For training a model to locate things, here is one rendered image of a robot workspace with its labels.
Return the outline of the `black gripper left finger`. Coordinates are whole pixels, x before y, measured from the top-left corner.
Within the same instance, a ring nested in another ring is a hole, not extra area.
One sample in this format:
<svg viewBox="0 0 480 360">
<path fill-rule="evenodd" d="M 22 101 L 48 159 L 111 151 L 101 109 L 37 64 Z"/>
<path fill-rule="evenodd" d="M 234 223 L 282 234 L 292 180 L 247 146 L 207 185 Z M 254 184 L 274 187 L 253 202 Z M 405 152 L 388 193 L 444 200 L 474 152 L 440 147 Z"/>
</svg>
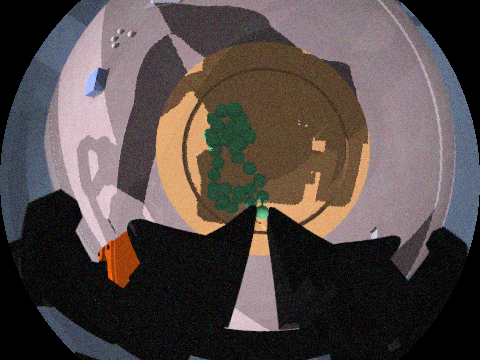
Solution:
<svg viewBox="0 0 480 360">
<path fill-rule="evenodd" d="M 228 328 L 243 283 L 256 217 L 257 207 L 251 205 L 208 235 L 145 219 L 129 221 L 127 231 L 139 263 L 147 261 L 189 279 L 216 284 L 224 327 Z"/>
</svg>

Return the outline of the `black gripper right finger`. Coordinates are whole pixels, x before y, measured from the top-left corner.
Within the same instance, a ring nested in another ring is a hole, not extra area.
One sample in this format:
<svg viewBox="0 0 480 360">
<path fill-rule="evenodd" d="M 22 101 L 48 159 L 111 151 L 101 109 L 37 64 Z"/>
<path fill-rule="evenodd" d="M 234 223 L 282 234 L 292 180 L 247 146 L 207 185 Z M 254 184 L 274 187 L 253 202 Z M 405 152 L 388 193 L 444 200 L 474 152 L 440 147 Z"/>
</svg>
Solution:
<svg viewBox="0 0 480 360">
<path fill-rule="evenodd" d="M 393 259 L 401 237 L 332 244 L 275 207 L 268 207 L 269 256 L 275 285 L 279 329 L 297 323 L 348 269 Z"/>
</svg>

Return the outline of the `blue block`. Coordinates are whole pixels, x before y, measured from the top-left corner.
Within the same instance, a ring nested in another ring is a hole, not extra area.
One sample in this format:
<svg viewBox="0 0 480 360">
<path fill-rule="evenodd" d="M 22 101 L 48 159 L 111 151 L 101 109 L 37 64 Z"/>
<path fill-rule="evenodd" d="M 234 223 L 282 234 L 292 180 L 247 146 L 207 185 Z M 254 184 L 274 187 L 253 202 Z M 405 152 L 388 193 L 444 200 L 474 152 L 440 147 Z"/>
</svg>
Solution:
<svg viewBox="0 0 480 360">
<path fill-rule="evenodd" d="M 93 97 L 103 92 L 105 77 L 107 77 L 105 75 L 107 75 L 107 72 L 107 69 L 97 68 L 95 69 L 95 72 L 88 75 L 87 89 L 85 89 L 84 92 L 85 96 Z"/>
</svg>

